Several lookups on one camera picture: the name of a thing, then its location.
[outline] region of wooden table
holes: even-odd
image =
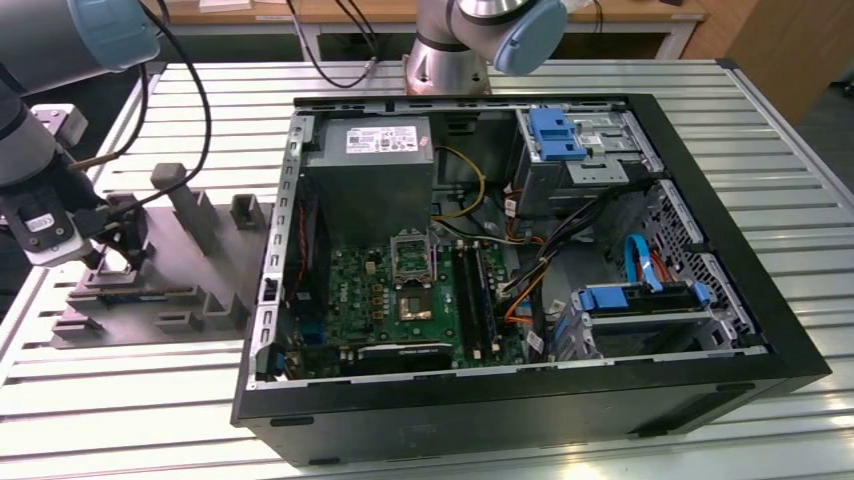
[[[153,5],[153,0],[144,0]],[[377,33],[415,33],[416,0],[356,0]],[[664,33],[655,58],[676,59],[707,12],[697,0],[680,7],[657,0],[600,0],[604,33]],[[328,33],[357,33],[333,0],[293,0],[308,48],[320,52],[317,38]],[[198,13],[193,2],[170,4],[172,22],[180,34],[293,33],[287,5],[256,3],[250,10]],[[589,5],[568,16],[567,33],[589,33],[596,22]]]

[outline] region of yellow wire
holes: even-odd
[[[436,147],[436,149],[437,150],[447,150],[453,155],[456,155],[459,158],[461,158],[463,161],[471,167],[471,169],[475,171],[475,174],[477,175],[477,181],[480,182],[480,192],[477,193],[477,198],[475,199],[475,202],[471,205],[468,205],[465,208],[463,208],[459,212],[448,213],[447,215],[433,215],[431,217],[433,220],[447,220],[448,218],[461,217],[468,212],[471,212],[475,208],[477,208],[477,205],[480,205],[480,203],[483,202],[483,198],[485,197],[485,177],[483,176],[483,172],[477,168],[477,165],[475,165],[475,162],[472,162],[471,158],[468,158],[465,155],[463,155],[463,153],[459,150],[456,150],[455,148],[451,148],[451,147],[444,147],[444,146],[439,146],[439,147]]]

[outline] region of floor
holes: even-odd
[[[854,190],[854,97],[832,85],[795,127],[836,176]]]

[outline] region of wall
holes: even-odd
[[[735,60],[798,123],[854,56],[852,0],[699,0],[709,11],[683,58]]]

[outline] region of slotted aluminum table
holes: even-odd
[[[339,79],[360,72],[355,63],[325,66]],[[329,87],[308,64],[209,64],[200,73],[214,138],[192,185],[217,203],[234,193],[273,198],[295,97],[403,91],[399,63],[381,64],[355,91]],[[33,270],[0,327],[0,478],[851,478],[854,198],[744,76],[711,61],[568,61],[524,78],[495,74],[492,86],[500,94],[656,95],[834,374],[681,437],[297,471],[228,423],[240,341],[46,346],[81,273],[66,265]],[[201,109],[186,69],[169,66],[152,89],[130,155],[93,173],[101,193],[144,194],[157,162],[196,162]],[[132,125],[137,93],[105,149]]]

